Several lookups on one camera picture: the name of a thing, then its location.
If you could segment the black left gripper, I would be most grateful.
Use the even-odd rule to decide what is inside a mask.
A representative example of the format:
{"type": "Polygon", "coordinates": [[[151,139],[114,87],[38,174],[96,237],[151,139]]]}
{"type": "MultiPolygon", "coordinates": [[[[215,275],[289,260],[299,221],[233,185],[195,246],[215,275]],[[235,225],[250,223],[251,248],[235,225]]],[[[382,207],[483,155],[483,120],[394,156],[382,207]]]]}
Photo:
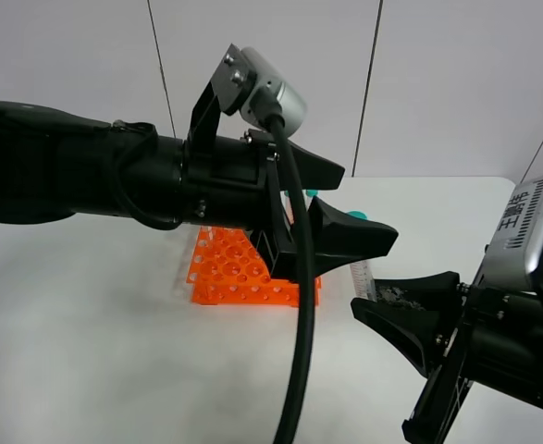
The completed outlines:
{"type": "MultiPolygon", "coordinates": [[[[296,171],[303,190],[333,191],[345,168],[290,143],[275,152],[260,131],[254,143],[216,137],[209,152],[188,140],[179,148],[178,220],[183,223],[240,228],[263,259],[272,278],[297,280],[297,247],[281,193],[296,171]]],[[[318,196],[308,208],[315,251],[315,276],[344,265],[389,254],[399,232],[386,224],[351,216],[318,196]]]]}

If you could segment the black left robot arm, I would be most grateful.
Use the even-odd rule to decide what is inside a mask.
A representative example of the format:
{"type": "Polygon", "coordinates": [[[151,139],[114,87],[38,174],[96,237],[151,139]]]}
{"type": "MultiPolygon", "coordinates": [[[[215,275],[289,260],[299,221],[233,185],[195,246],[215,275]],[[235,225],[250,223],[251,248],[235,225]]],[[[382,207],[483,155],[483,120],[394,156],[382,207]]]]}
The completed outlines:
{"type": "Polygon", "coordinates": [[[84,213],[164,231],[241,228],[270,275],[292,280],[299,255],[281,199],[286,181],[273,137],[260,130],[182,140],[149,123],[0,101],[1,224],[84,213]]]}

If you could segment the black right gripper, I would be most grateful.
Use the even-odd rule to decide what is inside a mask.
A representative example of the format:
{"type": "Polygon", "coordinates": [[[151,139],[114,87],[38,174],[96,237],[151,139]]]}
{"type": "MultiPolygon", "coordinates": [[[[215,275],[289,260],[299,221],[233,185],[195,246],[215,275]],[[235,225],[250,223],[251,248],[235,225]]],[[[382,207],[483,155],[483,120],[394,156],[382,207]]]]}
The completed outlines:
{"type": "Polygon", "coordinates": [[[461,317],[451,271],[377,279],[377,302],[351,301],[353,317],[426,377],[402,424],[406,441],[444,442],[474,383],[543,410],[543,276],[535,282],[535,295],[474,289],[461,317]]]}

